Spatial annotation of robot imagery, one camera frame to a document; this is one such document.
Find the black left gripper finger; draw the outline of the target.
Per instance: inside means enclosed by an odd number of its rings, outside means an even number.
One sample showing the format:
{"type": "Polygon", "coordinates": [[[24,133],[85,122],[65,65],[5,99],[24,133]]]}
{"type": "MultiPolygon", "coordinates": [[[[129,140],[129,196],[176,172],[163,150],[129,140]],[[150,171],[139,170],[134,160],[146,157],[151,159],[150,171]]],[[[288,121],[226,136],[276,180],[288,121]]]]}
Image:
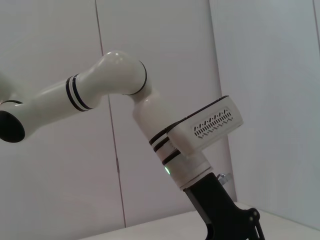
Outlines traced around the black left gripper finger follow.
{"type": "Polygon", "coordinates": [[[256,219],[255,221],[255,240],[265,240],[265,236],[259,219],[256,219]]]}

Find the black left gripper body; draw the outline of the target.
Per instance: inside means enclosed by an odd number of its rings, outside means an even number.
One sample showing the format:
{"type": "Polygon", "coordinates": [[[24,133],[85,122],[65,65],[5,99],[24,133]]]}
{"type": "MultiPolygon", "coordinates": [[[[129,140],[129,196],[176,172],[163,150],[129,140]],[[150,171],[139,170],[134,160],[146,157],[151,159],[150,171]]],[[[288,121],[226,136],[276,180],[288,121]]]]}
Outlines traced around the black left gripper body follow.
{"type": "Polygon", "coordinates": [[[207,240],[258,240],[259,212],[236,206],[211,172],[183,190],[207,228],[207,240]]]}

